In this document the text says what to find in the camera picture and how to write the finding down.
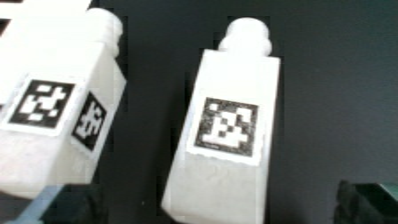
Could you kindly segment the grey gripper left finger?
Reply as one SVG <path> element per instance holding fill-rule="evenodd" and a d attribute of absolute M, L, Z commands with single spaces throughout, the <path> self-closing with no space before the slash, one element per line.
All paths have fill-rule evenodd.
<path fill-rule="evenodd" d="M 48 186 L 11 224 L 107 224 L 102 186 L 94 184 Z"/>

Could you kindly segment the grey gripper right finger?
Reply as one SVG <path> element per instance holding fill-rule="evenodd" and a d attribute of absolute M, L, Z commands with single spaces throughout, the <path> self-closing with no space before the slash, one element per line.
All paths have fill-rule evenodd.
<path fill-rule="evenodd" d="M 398 184 L 338 185 L 334 224 L 398 224 Z"/>

